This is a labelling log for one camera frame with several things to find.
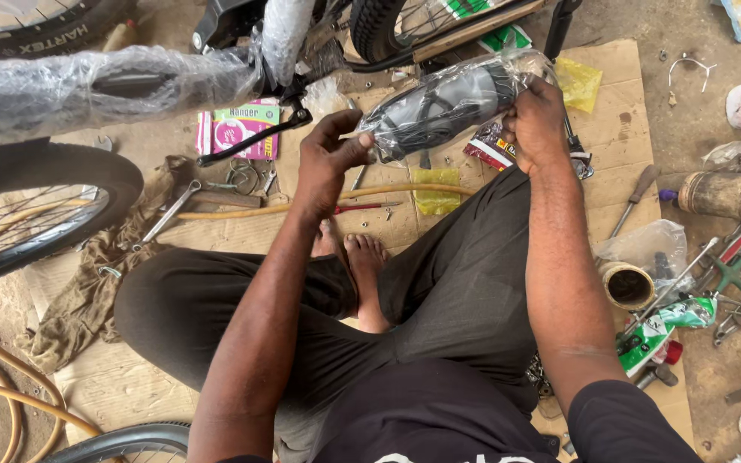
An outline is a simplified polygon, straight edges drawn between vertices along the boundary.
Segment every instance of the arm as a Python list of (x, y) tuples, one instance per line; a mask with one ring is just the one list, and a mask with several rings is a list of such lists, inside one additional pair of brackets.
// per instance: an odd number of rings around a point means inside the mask
[[(562, 94), (541, 79), (503, 121), (530, 177), (530, 242), (525, 269), (528, 316), (545, 373), (567, 416), (592, 382), (628, 381), (614, 344), (611, 306), (588, 243), (582, 188), (565, 140)], [(551, 286), (556, 282), (556, 290)]]
[(300, 146), (295, 201), (219, 342), (190, 430), (191, 463), (240, 455), (267, 460), (273, 417), (291, 372), (296, 321), (319, 222), (330, 216), (345, 171), (367, 161), (368, 134), (340, 141), (361, 111), (320, 122)]

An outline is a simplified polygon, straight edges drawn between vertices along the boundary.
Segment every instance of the bicycle wheel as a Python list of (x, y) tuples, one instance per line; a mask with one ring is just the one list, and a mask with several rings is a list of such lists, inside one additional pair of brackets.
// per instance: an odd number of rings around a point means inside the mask
[(139, 169), (98, 148), (0, 147), (0, 277), (123, 221), (141, 192)]
[(486, 0), (354, 0), (351, 40), (359, 55), (376, 63), (413, 41), (486, 9)]
[(39, 0), (30, 14), (0, 13), (0, 58), (63, 54), (127, 19), (135, 0)]
[(99, 463), (124, 457), (128, 463), (184, 463), (190, 425), (138, 424), (91, 437), (45, 458), (41, 463)]

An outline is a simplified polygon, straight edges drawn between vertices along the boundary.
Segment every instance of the bicycle tire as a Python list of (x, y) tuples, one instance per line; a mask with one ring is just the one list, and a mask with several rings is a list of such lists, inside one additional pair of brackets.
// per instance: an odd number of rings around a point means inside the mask
[(404, 46), (396, 41), (394, 27), (406, 0), (354, 0), (351, 6), (351, 41), (368, 63), (377, 63)]
[(106, 206), (56, 237), (0, 250), (0, 277), (122, 222), (141, 194), (143, 180), (134, 163), (94, 147), (46, 140), (0, 147), (0, 193), (66, 184), (89, 184), (105, 190)]
[(123, 427), (58, 451), (41, 463), (97, 463), (138, 446), (170, 446), (187, 454), (190, 424), (167, 421)]
[(59, 16), (19, 29), (0, 31), (0, 59), (64, 54), (104, 37), (127, 19), (135, 0), (80, 0)]

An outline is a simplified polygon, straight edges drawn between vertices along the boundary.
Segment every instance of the dark trousers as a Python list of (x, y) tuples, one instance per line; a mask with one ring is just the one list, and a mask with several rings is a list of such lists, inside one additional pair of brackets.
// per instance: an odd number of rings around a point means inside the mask
[[(283, 463), (304, 461), (330, 404), (366, 373), (417, 358), (478, 369), (530, 416), (525, 376), (536, 342), (525, 303), (530, 183), (515, 167), (433, 226), (379, 276), (395, 328), (339, 322), (356, 295), (335, 256), (308, 264), (290, 381), (276, 416)], [(171, 249), (133, 270), (115, 304), (118, 331), (140, 355), (197, 391), (264, 256)], [(281, 280), (276, 290), (283, 289)]]

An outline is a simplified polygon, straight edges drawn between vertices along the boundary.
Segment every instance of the black t-shirt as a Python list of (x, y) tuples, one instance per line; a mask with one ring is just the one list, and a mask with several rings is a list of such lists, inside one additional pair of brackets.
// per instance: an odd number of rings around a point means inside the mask
[[(701, 462), (650, 397), (620, 381), (587, 385), (568, 428), (580, 461)], [(235, 457), (226, 463), (262, 463)], [(536, 429), (487, 377), (424, 359), (383, 367), (328, 412), (312, 463), (554, 463)]]

